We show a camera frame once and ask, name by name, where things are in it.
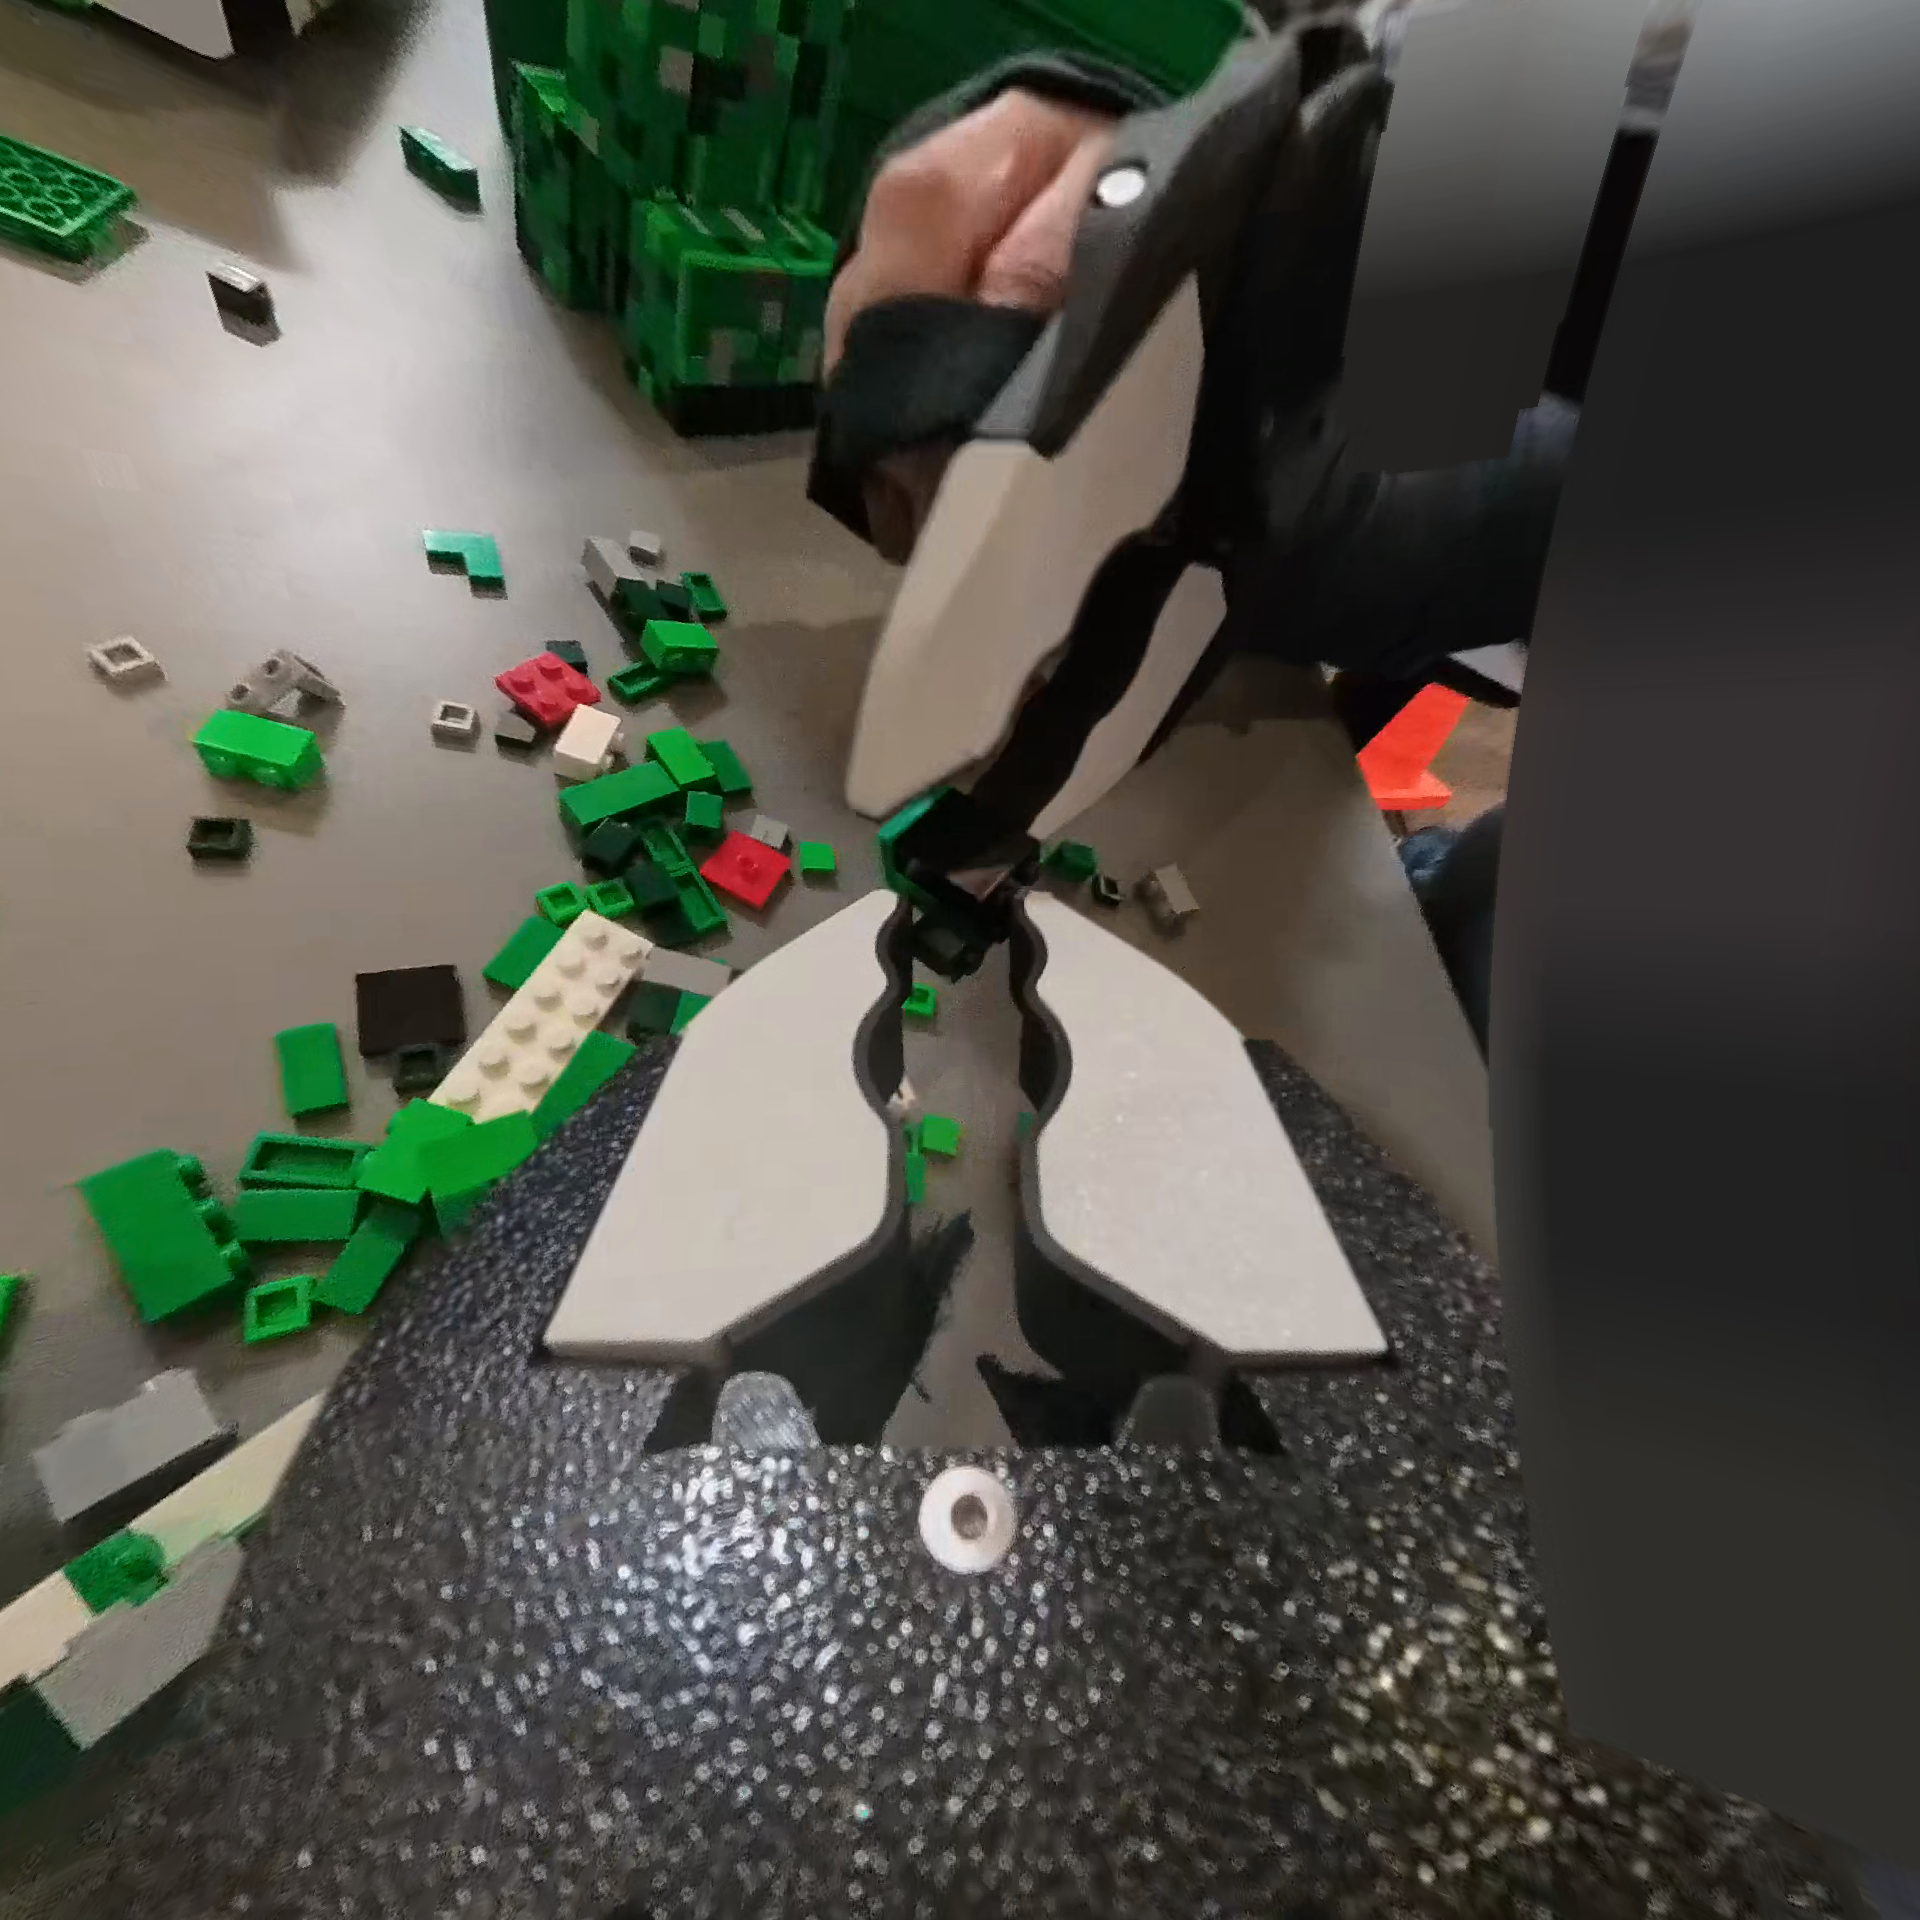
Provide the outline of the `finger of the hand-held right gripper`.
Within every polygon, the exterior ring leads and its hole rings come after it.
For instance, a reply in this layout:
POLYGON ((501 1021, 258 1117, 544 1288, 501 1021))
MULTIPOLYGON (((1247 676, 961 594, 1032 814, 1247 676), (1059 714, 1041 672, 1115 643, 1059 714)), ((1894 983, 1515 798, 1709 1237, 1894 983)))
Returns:
POLYGON ((1189 565, 1170 588, 1140 667, 1096 714, 1062 791, 1029 824, 1030 840, 1047 843, 1062 837, 1150 755, 1213 645, 1226 610, 1219 571, 1211 565, 1189 565))
POLYGON ((883 819, 941 784, 1006 824, 1058 796, 1098 713, 1140 659, 1121 615, 1076 632, 1100 566, 1148 536, 1185 480, 1202 390, 1202 289, 1173 292, 1066 439, 1042 441, 1066 319, 1044 323, 948 463, 862 685, 845 801, 883 819))

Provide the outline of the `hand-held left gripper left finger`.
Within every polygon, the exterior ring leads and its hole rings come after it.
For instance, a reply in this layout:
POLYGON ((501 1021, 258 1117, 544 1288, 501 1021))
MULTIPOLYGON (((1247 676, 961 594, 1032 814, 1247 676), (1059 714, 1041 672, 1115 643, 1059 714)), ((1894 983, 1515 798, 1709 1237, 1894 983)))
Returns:
POLYGON ((910 1196, 907 987, 910 910, 872 888, 695 1016, 543 1332, 547 1372, 681 1395, 658 1444, 703 1444, 749 1377, 827 1444, 884 1441, 973 1255, 967 1214, 910 1196))

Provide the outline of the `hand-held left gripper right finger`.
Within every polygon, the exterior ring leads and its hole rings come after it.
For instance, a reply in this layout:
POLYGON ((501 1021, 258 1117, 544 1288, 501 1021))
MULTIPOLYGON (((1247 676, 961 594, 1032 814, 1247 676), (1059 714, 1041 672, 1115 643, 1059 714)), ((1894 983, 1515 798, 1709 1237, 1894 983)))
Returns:
POLYGON ((1254 1444, 1252 1385, 1367 1377, 1390 1341, 1241 1032, 1189 981, 1030 894, 1013 1300, 1047 1368, 1009 1374, 1019 1444, 1254 1444))

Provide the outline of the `small green brick stack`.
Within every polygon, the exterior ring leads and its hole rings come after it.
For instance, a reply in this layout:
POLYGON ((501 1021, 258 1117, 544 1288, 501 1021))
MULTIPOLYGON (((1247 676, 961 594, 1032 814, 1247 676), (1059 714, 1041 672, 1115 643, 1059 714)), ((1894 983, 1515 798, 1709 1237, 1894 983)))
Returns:
POLYGON ((1041 876, 1041 841, 952 786, 900 807, 876 843, 883 880, 913 910, 913 956, 952 983, 1010 937, 1041 876))

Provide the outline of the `green bricks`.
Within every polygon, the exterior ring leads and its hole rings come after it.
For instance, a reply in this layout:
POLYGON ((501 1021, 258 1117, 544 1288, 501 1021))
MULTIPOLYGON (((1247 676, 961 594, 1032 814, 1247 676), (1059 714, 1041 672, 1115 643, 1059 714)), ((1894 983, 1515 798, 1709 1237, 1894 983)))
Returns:
POLYGON ((280 335, 215 313, 163 223, 93 278, 6 270, 6 1256, 33 1328, 98 1314, 148 1372, 318 1314, 318 1256, 397 1207, 458 1230, 538 1123, 428 1097, 505 1002, 481 957, 578 880, 539 731, 494 678, 580 626, 589 536, 648 524, 732 612, 718 688, 622 720, 613 786, 684 796, 645 739, 729 734, 758 801, 812 801, 840 865, 852 708, 896 578, 801 502, 801 459, 695 471, 589 386, 494 214, 359 158, 298 193, 263 278, 280 335), (509 594, 428 569, 494 536, 509 594), (133 638, 161 683, 86 649, 133 638), (227 710, 274 649, 342 708, 227 710), (467 1046, 363 1061, 357 972, 455 965, 467 1046))

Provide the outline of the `green studded plate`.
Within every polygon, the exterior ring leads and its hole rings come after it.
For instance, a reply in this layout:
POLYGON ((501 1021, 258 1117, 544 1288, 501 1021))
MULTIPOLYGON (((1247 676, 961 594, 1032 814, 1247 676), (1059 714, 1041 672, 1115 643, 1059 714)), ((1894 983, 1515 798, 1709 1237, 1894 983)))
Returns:
POLYGON ((3 240, 65 266, 104 256, 136 193, 74 158, 3 134, 3 240))

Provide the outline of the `grey desk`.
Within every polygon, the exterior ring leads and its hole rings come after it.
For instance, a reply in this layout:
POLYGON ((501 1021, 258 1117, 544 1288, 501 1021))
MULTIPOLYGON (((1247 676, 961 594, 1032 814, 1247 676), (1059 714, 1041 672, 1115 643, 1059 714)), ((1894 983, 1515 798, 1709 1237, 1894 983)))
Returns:
POLYGON ((374 1141, 354 981, 481 970, 571 876, 544 757, 490 738, 539 643, 619 657, 589 537, 729 601, 712 714, 749 812, 835 849, 733 919, 755 962, 878 883, 840 767, 891 576, 805 502, 805 443, 688 446, 512 237, 481 5, 338 5, 205 66, 6 5, 6 132, 136 193, 70 272, 6 248, 6 1602, 81 1552, 33 1452, 193 1368, 241 1434, 363 1322, 253 1349, 144 1328, 81 1180, 263 1130, 374 1141))

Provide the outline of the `person's right hand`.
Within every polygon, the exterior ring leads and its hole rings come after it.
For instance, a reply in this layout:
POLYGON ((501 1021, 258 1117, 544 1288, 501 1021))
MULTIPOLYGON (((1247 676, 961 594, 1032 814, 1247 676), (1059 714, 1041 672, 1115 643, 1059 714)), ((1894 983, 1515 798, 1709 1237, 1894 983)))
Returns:
POLYGON ((852 321, 896 299, 1049 316, 1117 119, 1026 87, 1000 92, 888 158, 827 306, 827 366, 852 321))

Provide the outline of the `white studded plate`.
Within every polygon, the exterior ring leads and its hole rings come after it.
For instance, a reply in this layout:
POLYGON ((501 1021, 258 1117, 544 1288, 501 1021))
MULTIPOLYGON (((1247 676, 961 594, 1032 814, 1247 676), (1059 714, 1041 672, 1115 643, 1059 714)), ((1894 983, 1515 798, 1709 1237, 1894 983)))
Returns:
POLYGON ((538 1112, 654 948, 651 939, 583 911, 428 1101, 473 1123, 538 1112))

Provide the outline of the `red flat tile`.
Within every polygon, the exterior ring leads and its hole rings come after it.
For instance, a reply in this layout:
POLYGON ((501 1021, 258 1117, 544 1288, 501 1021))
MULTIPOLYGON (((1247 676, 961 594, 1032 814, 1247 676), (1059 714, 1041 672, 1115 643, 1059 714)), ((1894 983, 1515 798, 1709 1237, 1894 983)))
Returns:
POLYGON ((793 861, 758 837, 726 831, 699 861, 699 877, 742 910, 766 910, 789 880, 793 861))

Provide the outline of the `person's leg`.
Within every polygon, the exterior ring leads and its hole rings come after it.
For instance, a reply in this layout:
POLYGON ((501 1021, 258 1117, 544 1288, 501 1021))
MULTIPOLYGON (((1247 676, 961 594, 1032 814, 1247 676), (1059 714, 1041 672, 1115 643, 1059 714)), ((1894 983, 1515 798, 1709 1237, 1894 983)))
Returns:
POLYGON ((1483 1057, 1489 1041, 1503 827, 1504 804, 1494 804, 1463 827, 1416 830, 1401 847, 1413 897, 1483 1057))

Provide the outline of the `black flat tile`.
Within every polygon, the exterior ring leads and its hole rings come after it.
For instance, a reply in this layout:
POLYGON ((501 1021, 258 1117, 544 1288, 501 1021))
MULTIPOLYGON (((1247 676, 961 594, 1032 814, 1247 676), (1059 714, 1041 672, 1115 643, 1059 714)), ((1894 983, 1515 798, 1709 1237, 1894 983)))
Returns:
POLYGON ((363 1061, 410 1046, 467 1046, 465 984, 455 965, 357 972, 354 1034, 363 1061))

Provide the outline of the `large green pixel-pattern model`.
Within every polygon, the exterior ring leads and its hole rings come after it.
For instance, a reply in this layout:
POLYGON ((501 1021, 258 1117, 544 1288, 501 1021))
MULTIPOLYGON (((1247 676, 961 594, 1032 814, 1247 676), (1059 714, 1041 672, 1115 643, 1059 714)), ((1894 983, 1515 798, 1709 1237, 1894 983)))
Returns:
POLYGON ((515 243, 681 435, 809 422, 852 5, 567 4, 515 62, 515 243))

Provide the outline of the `red square studded plate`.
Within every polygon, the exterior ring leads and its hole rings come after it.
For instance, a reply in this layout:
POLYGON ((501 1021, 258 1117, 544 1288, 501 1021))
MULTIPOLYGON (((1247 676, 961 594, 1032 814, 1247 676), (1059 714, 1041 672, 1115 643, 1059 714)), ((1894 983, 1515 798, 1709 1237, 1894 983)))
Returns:
POLYGON ((539 651, 501 672, 494 688, 539 731, 555 731, 578 708, 603 703, 601 685, 555 651, 539 651))

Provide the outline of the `large grey brick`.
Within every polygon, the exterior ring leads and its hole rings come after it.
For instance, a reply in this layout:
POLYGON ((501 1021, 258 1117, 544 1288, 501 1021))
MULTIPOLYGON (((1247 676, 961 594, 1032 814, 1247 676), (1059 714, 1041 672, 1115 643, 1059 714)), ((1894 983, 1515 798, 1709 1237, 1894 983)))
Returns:
POLYGON ((239 1428, 206 1403, 195 1372, 172 1366, 119 1406, 83 1412, 33 1452, 40 1493, 60 1526, 155 1497, 218 1462, 239 1428))

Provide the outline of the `white grey long brick assembly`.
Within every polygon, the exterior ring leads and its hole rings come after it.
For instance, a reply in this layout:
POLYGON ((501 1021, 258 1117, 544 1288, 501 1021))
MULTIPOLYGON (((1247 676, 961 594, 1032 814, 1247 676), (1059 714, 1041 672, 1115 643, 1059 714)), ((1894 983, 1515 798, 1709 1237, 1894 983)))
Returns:
POLYGON ((153 1595, 93 1608, 60 1570, 6 1604, 6 1733, 29 1733, 33 1759, 93 1751, 205 1659, 242 1570, 242 1536, 320 1408, 309 1395, 138 1515, 133 1538, 157 1559, 153 1595))

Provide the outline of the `grey bracket brick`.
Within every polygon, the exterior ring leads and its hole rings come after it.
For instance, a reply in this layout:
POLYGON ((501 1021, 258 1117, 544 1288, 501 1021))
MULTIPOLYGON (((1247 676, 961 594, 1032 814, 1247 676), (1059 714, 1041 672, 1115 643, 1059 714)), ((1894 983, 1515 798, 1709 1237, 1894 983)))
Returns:
POLYGON ((263 657, 227 690, 227 710, 253 718, 297 718, 342 706, 346 695, 332 678, 290 649, 263 657))

